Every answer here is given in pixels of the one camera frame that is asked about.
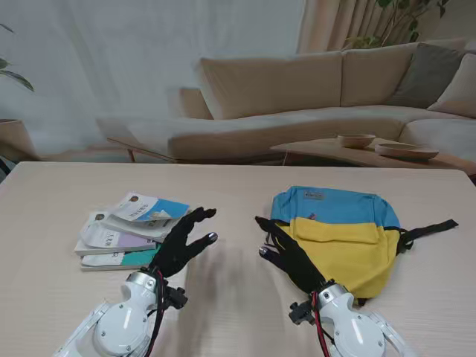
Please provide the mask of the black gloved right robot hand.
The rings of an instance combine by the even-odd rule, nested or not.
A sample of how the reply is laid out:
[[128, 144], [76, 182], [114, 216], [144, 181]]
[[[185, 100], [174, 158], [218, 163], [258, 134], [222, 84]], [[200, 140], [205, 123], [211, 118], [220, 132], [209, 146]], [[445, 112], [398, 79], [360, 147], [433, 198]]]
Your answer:
[[306, 252], [275, 222], [256, 216], [255, 221], [268, 236], [259, 248], [259, 255], [287, 273], [291, 281], [303, 292], [319, 291], [326, 279], [312, 263]]

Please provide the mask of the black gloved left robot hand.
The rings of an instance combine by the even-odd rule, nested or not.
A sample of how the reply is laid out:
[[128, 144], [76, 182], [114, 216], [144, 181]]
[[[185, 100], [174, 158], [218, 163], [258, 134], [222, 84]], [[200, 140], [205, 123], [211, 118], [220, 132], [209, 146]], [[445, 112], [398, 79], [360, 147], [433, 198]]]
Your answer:
[[200, 207], [183, 216], [165, 237], [160, 249], [148, 265], [147, 271], [152, 276], [171, 277], [179, 273], [190, 260], [202, 253], [209, 245], [214, 244], [218, 239], [218, 235], [214, 232], [190, 244], [187, 244], [187, 239], [196, 223], [212, 218], [215, 214], [216, 208], [205, 210]]

